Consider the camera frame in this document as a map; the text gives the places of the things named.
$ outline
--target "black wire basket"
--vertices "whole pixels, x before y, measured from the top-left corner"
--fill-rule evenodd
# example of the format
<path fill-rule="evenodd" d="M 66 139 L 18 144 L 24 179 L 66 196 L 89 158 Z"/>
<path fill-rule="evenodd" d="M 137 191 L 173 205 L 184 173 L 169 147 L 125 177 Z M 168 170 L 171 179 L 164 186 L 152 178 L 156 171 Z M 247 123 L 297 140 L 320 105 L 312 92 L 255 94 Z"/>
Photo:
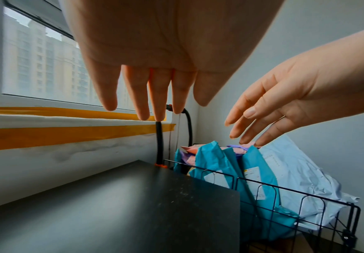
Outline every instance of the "black wire basket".
<path fill-rule="evenodd" d="M 298 235 L 304 236 L 305 240 L 307 241 L 308 245 L 312 248 L 312 251 L 314 253 L 335 253 L 335 252 L 349 253 L 349 252 L 353 252 L 353 249 L 357 242 L 355 233 L 357 230 L 357 225 L 358 225 L 361 209 L 352 203 L 344 203 L 344 202 L 324 198 L 321 196 L 316 196 L 316 195 L 280 187 L 277 185 L 271 185 L 271 184 L 267 184 L 267 183 L 263 183 L 263 182 L 258 182 L 258 181 L 254 181 L 254 180 L 250 180 L 250 179 L 246 179 L 246 178 L 234 178 L 234 176 L 232 176 L 232 175 L 225 174 L 225 173 L 222 173 L 219 171 L 209 170 L 206 168 L 200 168 L 197 166 L 186 165 L 184 163 L 179 163 L 179 162 L 175 162 L 175 161 L 168 160 L 168 159 L 164 159 L 164 162 L 169 162 L 170 165 L 171 164 L 181 164 L 184 166 L 188 166 L 189 168 L 194 167 L 194 168 L 200 169 L 200 170 L 202 170 L 201 179 L 203 179 L 204 172 L 207 172 L 206 174 L 208 174 L 208 173 L 222 174 L 223 176 L 229 177 L 232 179 L 231 189 L 233 189 L 233 190 L 237 190 L 238 185 L 241 183 L 246 183 L 246 181 L 251 181 L 251 182 L 257 183 L 257 184 L 259 184 L 258 189 L 257 189 L 257 195 L 255 195 L 257 197 L 258 197 L 258 190 L 264 186 L 272 187 L 275 190 L 275 192 L 276 192 L 276 189 L 278 189 L 278 190 L 287 190 L 287 191 L 293 192 L 295 194 L 300 194 L 302 196 L 301 203 L 300 203 L 300 212 L 302 210 L 303 202 L 305 201 L 306 198 L 316 198 L 323 202 L 324 208 L 322 211 L 321 222 L 319 224 L 297 218 L 297 221 L 296 221 L 294 227 L 288 227 L 288 229 L 292 230 L 291 233 L 289 233 L 290 235 L 289 235 L 288 239 L 280 239 L 279 242 L 277 242 L 278 240 L 277 241 L 267 241 L 267 240 L 247 241 L 247 242 L 241 243 L 241 246 L 240 246 L 241 252 L 274 253 L 274 252 L 276 252 L 273 249 L 274 245 L 276 243 L 281 243 L 281 241 L 283 240 L 285 244 L 287 243 L 290 245 L 285 246 L 284 251 L 278 251 L 278 252 L 284 252 L 284 253 L 285 252 L 286 253 L 300 252 L 301 253 L 302 251 L 297 251 L 297 249 L 296 249 L 298 247 L 296 244 L 296 238 Z M 248 203 L 248 202 L 244 202 L 241 200 L 241 206 L 242 205 L 252 205 L 252 206 L 254 206 L 254 208 L 262 208 L 262 209 L 265 209 L 265 210 L 271 212 L 270 219 L 266 219 L 264 217 L 259 217 L 258 215 L 253 214 L 253 213 L 245 212 L 246 214 L 253 216 L 253 219 L 256 218 L 256 219 L 267 220 L 269 227 L 267 227 L 267 228 L 263 227 L 262 229 L 263 230 L 265 229 L 266 233 L 268 233 L 268 235 L 272 229 L 272 226 L 275 226 L 275 225 L 285 226 L 284 224 L 280 224 L 273 219 L 274 214 L 286 215 L 286 214 L 275 211 L 276 198 L 277 198 L 277 195 L 275 194 L 274 206 L 273 206 L 272 210 L 266 209 L 264 207 L 260 207 L 259 205 L 257 205 L 257 198 L 255 199 L 254 203 Z M 325 215 L 326 205 L 328 202 L 342 205 L 345 208 L 341 209 L 341 211 L 338 212 L 336 218 L 332 222 L 329 222 L 326 225 L 322 225 L 323 224 L 322 221 L 323 221 L 324 215 Z M 317 226 L 317 230 L 314 231 L 311 229 L 302 228 L 299 226 L 299 222 L 311 223 L 312 225 Z M 254 231 L 254 229 L 252 229 L 250 231 L 250 234 L 257 233 L 257 232 L 258 231 Z"/>

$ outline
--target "fingernail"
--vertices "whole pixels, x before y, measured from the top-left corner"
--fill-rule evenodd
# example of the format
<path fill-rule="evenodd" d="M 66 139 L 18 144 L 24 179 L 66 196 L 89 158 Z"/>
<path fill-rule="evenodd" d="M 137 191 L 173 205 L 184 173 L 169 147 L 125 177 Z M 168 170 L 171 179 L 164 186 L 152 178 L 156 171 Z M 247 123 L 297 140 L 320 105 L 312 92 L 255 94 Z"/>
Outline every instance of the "fingernail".
<path fill-rule="evenodd" d="M 254 108 L 254 106 L 250 107 L 249 109 L 245 110 L 243 113 L 243 116 L 245 118 L 250 118 L 251 116 L 253 116 L 256 113 L 256 108 Z"/>

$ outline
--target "black tabletop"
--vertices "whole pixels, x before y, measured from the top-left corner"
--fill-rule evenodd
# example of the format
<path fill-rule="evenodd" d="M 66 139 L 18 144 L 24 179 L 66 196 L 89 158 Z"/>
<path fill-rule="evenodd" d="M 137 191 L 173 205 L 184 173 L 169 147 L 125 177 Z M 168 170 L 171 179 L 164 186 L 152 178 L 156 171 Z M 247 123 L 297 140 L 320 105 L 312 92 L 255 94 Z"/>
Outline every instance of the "black tabletop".
<path fill-rule="evenodd" d="M 0 253 L 238 252 L 236 191 L 136 161 L 0 206 Z"/>

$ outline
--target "human hand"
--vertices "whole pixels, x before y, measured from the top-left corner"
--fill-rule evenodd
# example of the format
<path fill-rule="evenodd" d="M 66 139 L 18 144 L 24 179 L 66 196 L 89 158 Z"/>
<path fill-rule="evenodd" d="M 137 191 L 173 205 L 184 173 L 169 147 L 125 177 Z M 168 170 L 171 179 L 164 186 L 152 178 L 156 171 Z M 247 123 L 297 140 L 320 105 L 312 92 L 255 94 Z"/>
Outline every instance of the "human hand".
<path fill-rule="evenodd" d="M 181 113 L 190 86 L 206 106 L 253 51 L 283 0 L 63 0 L 96 92 L 107 110 L 117 108 L 122 70 L 139 119 Z"/>
<path fill-rule="evenodd" d="M 240 96 L 230 137 L 265 145 L 296 128 L 364 113 L 364 31 L 297 55 Z"/>

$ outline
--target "gray wall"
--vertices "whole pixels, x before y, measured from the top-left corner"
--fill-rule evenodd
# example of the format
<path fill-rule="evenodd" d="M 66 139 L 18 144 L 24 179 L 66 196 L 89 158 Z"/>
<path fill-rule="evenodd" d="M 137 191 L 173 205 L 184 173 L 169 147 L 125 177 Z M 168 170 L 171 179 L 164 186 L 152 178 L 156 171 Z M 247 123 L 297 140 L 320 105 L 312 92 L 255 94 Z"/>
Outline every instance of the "gray wall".
<path fill-rule="evenodd" d="M 199 109 L 197 142 L 229 139 L 224 120 L 242 92 L 282 61 L 364 29 L 364 0 L 287 0 L 248 61 L 206 108 Z M 364 252 L 364 114 L 305 127 L 289 134 L 316 164 L 359 196 L 357 249 Z"/>

